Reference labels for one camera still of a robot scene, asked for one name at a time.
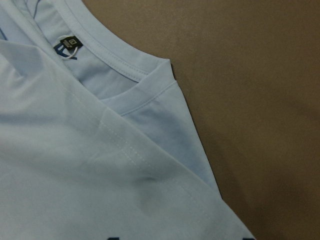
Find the light blue t-shirt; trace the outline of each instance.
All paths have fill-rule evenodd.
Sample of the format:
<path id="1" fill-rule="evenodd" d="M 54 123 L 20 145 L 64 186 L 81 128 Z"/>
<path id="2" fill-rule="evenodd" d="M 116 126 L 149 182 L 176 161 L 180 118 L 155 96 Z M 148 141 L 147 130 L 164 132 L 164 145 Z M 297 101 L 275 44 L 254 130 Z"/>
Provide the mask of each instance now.
<path id="1" fill-rule="evenodd" d="M 220 197 L 168 59 L 80 0 L 1 1 L 0 28 L 1 239 L 252 237 Z M 83 46 L 64 50 L 69 36 Z"/>

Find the black neck label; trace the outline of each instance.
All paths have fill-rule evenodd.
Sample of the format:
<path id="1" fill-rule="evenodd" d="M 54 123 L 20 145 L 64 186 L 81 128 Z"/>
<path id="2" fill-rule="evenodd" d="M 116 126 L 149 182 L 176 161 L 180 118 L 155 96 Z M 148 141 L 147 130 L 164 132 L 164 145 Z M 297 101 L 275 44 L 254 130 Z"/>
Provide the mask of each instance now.
<path id="1" fill-rule="evenodd" d="M 67 50 L 73 50 L 76 47 L 81 48 L 83 46 L 82 42 L 80 42 L 76 36 L 68 36 L 60 40 L 60 42 Z"/>

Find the neckline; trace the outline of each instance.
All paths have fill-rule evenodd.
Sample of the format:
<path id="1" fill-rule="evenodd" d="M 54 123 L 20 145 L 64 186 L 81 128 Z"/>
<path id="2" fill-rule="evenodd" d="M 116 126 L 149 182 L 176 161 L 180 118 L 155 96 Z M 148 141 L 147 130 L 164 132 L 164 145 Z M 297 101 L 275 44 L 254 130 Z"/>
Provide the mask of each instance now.
<path id="1" fill-rule="evenodd" d="M 99 99 L 118 114 L 138 109 L 177 83 L 169 59 L 143 52 L 120 39 L 88 10 L 82 0 L 54 0 L 52 3 L 70 30 L 93 54 L 137 81 L 125 92 Z"/>

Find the brown surface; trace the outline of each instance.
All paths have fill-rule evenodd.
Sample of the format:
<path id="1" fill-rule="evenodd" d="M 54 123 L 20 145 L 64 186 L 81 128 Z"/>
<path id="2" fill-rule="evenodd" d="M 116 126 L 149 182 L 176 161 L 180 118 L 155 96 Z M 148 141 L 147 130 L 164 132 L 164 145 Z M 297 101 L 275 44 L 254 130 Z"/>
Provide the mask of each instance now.
<path id="1" fill-rule="evenodd" d="M 223 199 L 257 239 L 320 239 L 320 2 L 84 3 L 171 59 Z"/>

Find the crew neck collar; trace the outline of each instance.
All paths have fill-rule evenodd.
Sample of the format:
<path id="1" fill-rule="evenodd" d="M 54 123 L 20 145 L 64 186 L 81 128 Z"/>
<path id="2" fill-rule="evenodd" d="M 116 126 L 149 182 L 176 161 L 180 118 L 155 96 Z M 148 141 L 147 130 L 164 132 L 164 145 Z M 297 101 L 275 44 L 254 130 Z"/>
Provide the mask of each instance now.
<path id="1" fill-rule="evenodd" d="M 32 16 L 35 14 L 38 1 L 27 2 L 29 9 L 34 10 L 30 11 Z M 121 74 L 138 82 L 118 95 L 98 99 L 118 114 L 124 115 L 138 109 L 170 85 L 177 84 L 169 59 L 145 53 L 117 37 L 96 19 L 81 0 L 52 0 L 51 3 L 72 33 L 93 54 Z M 97 99 L 88 90 L 87 95 Z"/>

